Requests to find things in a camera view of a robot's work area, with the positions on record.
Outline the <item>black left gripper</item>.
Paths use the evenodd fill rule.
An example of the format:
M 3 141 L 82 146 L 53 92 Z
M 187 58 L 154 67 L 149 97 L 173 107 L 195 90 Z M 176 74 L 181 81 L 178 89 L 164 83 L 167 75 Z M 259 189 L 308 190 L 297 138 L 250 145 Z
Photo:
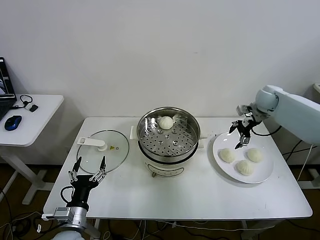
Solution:
M 74 188 L 74 193 L 69 202 L 70 207 L 88 208 L 88 198 L 90 191 L 98 186 L 98 182 L 101 182 L 107 175 L 106 172 L 106 157 L 103 156 L 99 171 L 94 175 L 78 175 L 82 157 L 80 156 L 74 163 L 72 170 L 68 171 L 68 176 L 71 185 Z

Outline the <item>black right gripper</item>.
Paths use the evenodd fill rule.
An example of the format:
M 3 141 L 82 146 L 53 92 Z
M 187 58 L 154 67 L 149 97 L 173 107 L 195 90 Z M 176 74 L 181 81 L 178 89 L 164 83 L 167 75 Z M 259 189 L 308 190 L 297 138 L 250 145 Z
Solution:
M 231 123 L 229 128 L 229 133 L 231 134 L 234 130 L 238 130 L 240 134 L 239 143 L 235 146 L 235 150 L 245 147 L 250 142 L 251 130 L 259 125 L 259 121 L 255 121 L 251 118 L 239 119 Z

